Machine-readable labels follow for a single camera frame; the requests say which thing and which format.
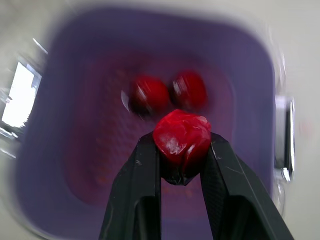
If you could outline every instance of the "white surface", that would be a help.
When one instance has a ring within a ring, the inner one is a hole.
[[[75,2],[86,0],[2,0],[0,1],[0,87],[12,80],[11,68],[17,54],[28,55],[41,63],[45,49],[44,36],[62,11],[76,13]],[[213,9],[215,0],[139,0],[167,6],[206,10]],[[320,1],[317,0],[223,0],[269,25],[280,44],[286,60],[286,90],[295,98],[296,109],[296,175],[286,187],[285,221],[296,240],[320,239],[320,191],[318,170],[320,162]],[[6,160],[0,159],[4,171]],[[0,239],[28,240],[0,204]]]

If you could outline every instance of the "red ball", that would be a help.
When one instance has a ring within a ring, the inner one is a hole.
[[[162,153],[161,177],[174,185],[187,185],[202,169],[211,144],[211,124],[204,116],[176,109],[153,131]]]
[[[129,98],[130,110],[144,116],[164,111],[170,101],[167,86],[157,77],[139,75]]]
[[[173,104],[186,110],[199,110],[208,101],[202,77],[191,70],[182,71],[174,78],[170,97]]]

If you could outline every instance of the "wet red fruit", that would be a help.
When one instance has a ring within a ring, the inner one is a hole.
[[[198,110],[208,100],[202,77],[191,70],[182,71],[174,78],[170,97],[173,104],[187,110]]]
[[[211,125],[204,116],[174,110],[159,121],[152,136],[163,155],[161,176],[171,184],[186,185],[205,162]]]
[[[168,89],[160,79],[140,75],[133,83],[129,108],[134,113],[144,116],[164,111],[169,101]]]

